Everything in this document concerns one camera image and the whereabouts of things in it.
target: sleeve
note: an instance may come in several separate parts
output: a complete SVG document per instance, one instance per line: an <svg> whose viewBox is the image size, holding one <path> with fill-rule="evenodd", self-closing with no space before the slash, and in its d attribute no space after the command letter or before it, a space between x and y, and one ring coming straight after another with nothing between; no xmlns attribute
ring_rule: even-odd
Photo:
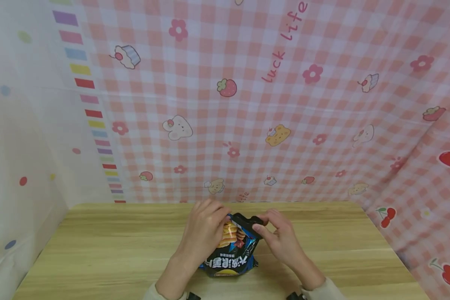
<svg viewBox="0 0 450 300"><path fill-rule="evenodd" d="M145 297L143 297L143 300L167 300L167 299L165 299L165 297L163 297L158 293L157 289L155 288L155 283L153 283L152 285L150 285L147 292L145 293ZM187 300L187 293L186 292L183 293L183 295L177 300Z"/></svg>
<svg viewBox="0 0 450 300"><path fill-rule="evenodd" d="M327 278L321 287L313 291L307 291L303 287L301 289L307 300L346 300L330 278Z"/></svg>

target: hand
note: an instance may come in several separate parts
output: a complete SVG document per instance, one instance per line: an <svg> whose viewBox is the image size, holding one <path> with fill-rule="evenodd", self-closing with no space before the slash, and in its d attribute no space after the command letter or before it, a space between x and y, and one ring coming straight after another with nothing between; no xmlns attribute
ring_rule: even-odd
<svg viewBox="0 0 450 300"><path fill-rule="evenodd" d="M196 269L222 240L224 224L231 210L217 200L197 201L188 215L187 224L177 251L155 284L160 295L168 300L179 299Z"/></svg>
<svg viewBox="0 0 450 300"><path fill-rule="evenodd" d="M264 225L270 222L276 230L271 233L260 224L253 224L253 230L263 237L272 254L297 275L305 290L314 290L322 286L325 277L303 252L293 230L292 222L274 208L258 217L263 220Z"/></svg>

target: left hand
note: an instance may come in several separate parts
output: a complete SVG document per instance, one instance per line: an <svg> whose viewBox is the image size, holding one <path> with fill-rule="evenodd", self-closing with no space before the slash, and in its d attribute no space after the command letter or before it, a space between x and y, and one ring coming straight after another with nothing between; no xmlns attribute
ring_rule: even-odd
<svg viewBox="0 0 450 300"><path fill-rule="evenodd" d="M160 295L168 300L179 299L196 269L222 240L224 224L230 208L217 200L197 201L188 215L187 224L177 251L155 284Z"/></svg>

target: red dot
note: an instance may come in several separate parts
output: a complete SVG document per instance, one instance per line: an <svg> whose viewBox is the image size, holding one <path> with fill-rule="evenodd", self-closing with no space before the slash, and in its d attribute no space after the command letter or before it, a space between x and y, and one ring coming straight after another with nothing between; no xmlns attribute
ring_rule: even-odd
<svg viewBox="0 0 450 300"><path fill-rule="evenodd" d="M21 186L26 185L27 184L27 178L25 176L23 176L22 178L20 178L20 182L19 183L20 183Z"/></svg>

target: blue dot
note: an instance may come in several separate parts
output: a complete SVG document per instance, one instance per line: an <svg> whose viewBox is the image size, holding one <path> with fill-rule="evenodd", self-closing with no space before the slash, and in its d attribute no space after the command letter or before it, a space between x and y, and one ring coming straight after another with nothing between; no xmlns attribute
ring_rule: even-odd
<svg viewBox="0 0 450 300"><path fill-rule="evenodd" d="M6 85L2 85L0 87L0 92L2 93L2 95L7 97L8 95L10 95L10 88L8 86L6 86Z"/></svg>
<svg viewBox="0 0 450 300"><path fill-rule="evenodd" d="M12 241L10 241L10 242L5 246L5 250L10 249L10 248L13 247L16 243L17 243L17 240L12 240Z"/></svg>

